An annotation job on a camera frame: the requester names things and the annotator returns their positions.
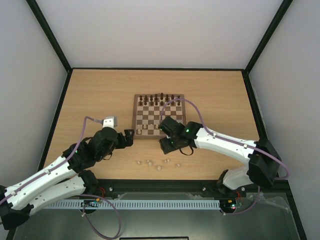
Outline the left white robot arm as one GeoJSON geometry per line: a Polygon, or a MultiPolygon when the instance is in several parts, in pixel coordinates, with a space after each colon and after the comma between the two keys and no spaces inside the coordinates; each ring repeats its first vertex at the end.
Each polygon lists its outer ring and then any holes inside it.
{"type": "Polygon", "coordinates": [[[93,194],[98,180],[90,170],[115,149],[130,147],[134,130],[104,127],[72,144],[54,162],[15,185],[0,187],[0,220],[5,230],[24,224],[39,210],[60,200],[93,194]]]}

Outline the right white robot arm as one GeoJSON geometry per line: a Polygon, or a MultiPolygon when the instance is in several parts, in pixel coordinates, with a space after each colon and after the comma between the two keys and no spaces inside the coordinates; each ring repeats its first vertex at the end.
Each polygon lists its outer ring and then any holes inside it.
{"type": "Polygon", "coordinates": [[[278,175],[281,158],[266,138],[258,141],[231,137],[194,121],[186,125],[167,116],[159,125],[166,136],[159,140],[164,154],[189,147],[206,149],[231,157],[243,165],[224,170],[214,189],[224,196],[247,185],[271,188],[278,175]]]}

